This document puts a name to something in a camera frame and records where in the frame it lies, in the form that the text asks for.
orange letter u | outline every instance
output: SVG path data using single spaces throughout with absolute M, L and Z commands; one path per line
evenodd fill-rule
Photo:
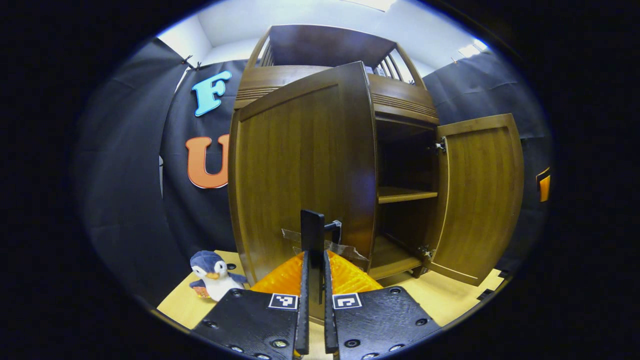
M 229 145 L 229 134 L 218 138 L 218 143 L 222 145 L 222 166 L 217 174 L 210 174 L 205 167 L 205 157 L 207 148 L 211 145 L 211 138 L 206 136 L 189 139 L 186 147 L 189 149 L 187 156 L 187 174 L 189 180 L 195 186 L 203 189 L 221 188 L 228 183 L 227 174 L 227 154 Z

cabinet door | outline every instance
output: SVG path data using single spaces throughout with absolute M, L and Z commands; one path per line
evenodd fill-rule
M 300 210 L 343 224 L 370 258 L 376 209 L 374 116 L 362 62 L 285 85 L 238 110 L 229 143 L 234 235 L 251 285 L 300 247 Z M 369 264 L 359 264 L 367 269 Z
M 522 202 L 523 160 L 511 114 L 439 126 L 436 218 L 427 267 L 480 285 L 507 247 Z

cabinet shelf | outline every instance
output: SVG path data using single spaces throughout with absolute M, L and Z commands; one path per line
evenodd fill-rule
M 437 196 L 438 193 L 436 192 L 425 192 L 422 190 L 396 188 L 393 186 L 381 186 L 378 188 L 378 204 L 428 199 L 430 197 Z
M 376 280 L 382 279 L 411 270 L 421 264 L 422 261 L 420 259 L 409 254 L 400 245 L 395 244 L 385 236 L 378 235 L 373 248 L 369 276 Z

blue letter f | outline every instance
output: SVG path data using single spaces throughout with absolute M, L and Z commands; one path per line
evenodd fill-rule
M 230 78 L 231 73 L 225 70 L 218 75 L 213 75 L 209 79 L 193 85 L 191 90 L 196 90 L 196 97 L 198 98 L 196 116 L 201 116 L 220 106 L 222 101 L 216 99 L 213 94 L 222 96 L 222 94 L 225 93 L 225 84 L 222 80 L 229 80 Z

stuffed penguin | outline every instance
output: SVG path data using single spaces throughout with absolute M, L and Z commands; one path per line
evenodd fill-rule
M 191 269 L 201 280 L 189 284 L 199 297 L 210 297 L 220 301 L 231 289 L 244 289 L 246 277 L 231 274 L 220 255 L 213 251 L 198 251 L 191 257 Z

